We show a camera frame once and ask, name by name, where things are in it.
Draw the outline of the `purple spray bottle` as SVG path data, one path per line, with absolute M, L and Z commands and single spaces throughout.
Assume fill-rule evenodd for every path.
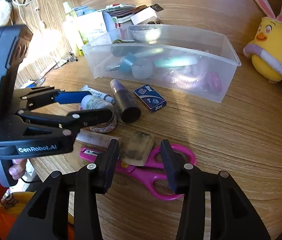
M 129 124 L 137 121 L 141 116 L 141 110 L 137 106 L 131 93 L 117 79 L 113 79 L 110 82 L 110 87 L 122 122 Z

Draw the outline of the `green glass bottle white cap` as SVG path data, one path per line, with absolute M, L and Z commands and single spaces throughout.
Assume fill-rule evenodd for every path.
M 111 53 L 115 57 L 126 56 L 128 53 L 136 54 L 141 50 L 134 40 L 114 40 L 111 45 Z

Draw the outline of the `small white jar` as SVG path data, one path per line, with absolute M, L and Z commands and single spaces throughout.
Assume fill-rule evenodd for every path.
M 131 66 L 132 75 L 135 79 L 145 80 L 149 79 L 153 75 L 153 63 L 148 59 L 138 59 Z

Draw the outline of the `teal highlighter marker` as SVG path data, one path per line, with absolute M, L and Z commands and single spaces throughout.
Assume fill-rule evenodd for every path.
M 176 56 L 156 59 L 153 64 L 157 68 L 176 68 L 197 64 L 196 56 Z

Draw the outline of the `white ointment tube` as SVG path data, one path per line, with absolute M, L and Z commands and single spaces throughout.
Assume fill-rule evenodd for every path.
M 90 92 L 93 96 L 95 96 L 96 98 L 100 98 L 102 100 L 105 100 L 111 104 L 115 103 L 114 98 L 112 98 L 109 94 L 101 92 L 99 90 L 93 89 L 91 87 L 89 87 L 88 85 L 85 85 L 84 87 L 82 87 L 80 89 L 81 91 L 88 91 Z

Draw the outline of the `dirty beige eraser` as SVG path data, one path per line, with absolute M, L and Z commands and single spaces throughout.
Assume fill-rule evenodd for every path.
M 120 159 L 127 165 L 145 166 L 154 145 L 154 136 L 141 131 L 135 132 L 123 146 Z

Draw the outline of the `yellow green spray bottle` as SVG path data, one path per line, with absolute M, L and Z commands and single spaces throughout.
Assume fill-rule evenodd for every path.
M 76 56 L 83 56 L 84 52 L 82 47 L 88 43 L 88 39 L 79 30 L 77 23 L 77 14 L 70 7 L 68 2 L 63 2 L 63 8 L 65 11 L 65 22 L 62 23 L 62 28 L 65 33 L 66 39 L 70 45 L 71 52 Z

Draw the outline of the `white paper with writing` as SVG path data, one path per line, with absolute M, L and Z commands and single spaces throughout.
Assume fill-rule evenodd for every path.
M 107 33 L 103 12 L 95 11 L 76 19 L 80 33 L 91 42 Z

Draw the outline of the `blue Max staple box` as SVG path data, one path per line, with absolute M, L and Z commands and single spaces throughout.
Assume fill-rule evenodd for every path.
M 143 85 L 133 92 L 148 107 L 151 113 L 155 113 L 166 106 L 165 98 L 150 85 Z

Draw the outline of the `pink scissors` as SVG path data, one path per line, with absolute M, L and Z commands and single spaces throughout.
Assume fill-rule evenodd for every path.
M 196 165 L 196 156 L 191 149 L 180 144 L 171 144 L 171 147 L 174 152 L 185 155 L 189 163 Z M 93 163 L 100 153 L 102 152 L 99 149 L 82 148 L 79 156 Z M 155 181 L 167 180 L 163 163 L 156 160 L 159 154 L 160 147 L 153 148 L 144 166 L 128 165 L 119 159 L 115 171 L 139 181 L 157 199 L 172 201 L 181 198 L 182 194 L 163 194 L 155 189 Z

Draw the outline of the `stack of books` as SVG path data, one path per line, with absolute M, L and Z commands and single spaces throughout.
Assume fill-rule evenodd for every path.
M 131 21 L 131 17 L 142 11 L 143 9 L 147 8 L 147 7 L 151 7 L 152 9 L 154 9 L 157 14 L 159 14 L 161 11 L 163 11 L 163 7 L 161 7 L 159 4 L 153 4 L 150 6 L 147 5 L 141 5 L 141 6 L 135 6 L 135 5 L 131 5 L 129 4 L 129 7 L 124 7 L 124 8 L 113 8 L 113 9 L 100 9 L 98 11 L 100 12 L 104 12 L 107 13 L 109 16 L 111 16 L 111 18 L 113 19 L 116 27 L 121 27 L 123 24 L 133 24 Z M 149 22 L 148 24 L 161 24 L 161 22 Z

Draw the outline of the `red white marker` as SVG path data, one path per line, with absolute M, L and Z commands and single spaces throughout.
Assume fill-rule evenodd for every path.
M 106 6 L 106 9 L 113 9 L 113 8 L 124 8 L 124 7 L 129 7 L 128 4 L 124 3 L 119 3 L 119 4 L 109 4 Z

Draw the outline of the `pink round tin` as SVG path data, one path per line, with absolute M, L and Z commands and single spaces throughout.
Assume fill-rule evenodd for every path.
M 222 90 L 222 83 L 217 72 L 209 72 L 206 75 L 206 82 L 210 92 L 219 93 Z

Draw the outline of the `clear plastic storage bin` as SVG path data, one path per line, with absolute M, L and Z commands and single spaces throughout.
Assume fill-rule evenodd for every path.
M 141 82 L 221 102 L 240 59 L 219 33 L 179 25 L 131 25 L 83 46 L 94 78 Z

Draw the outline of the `yellow chick plush toy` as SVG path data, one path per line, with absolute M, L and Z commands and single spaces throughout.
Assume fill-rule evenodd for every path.
M 244 48 L 245 57 L 252 60 L 255 70 L 268 79 L 278 83 L 282 80 L 282 6 L 276 16 L 268 0 L 255 0 L 265 13 L 254 39 Z

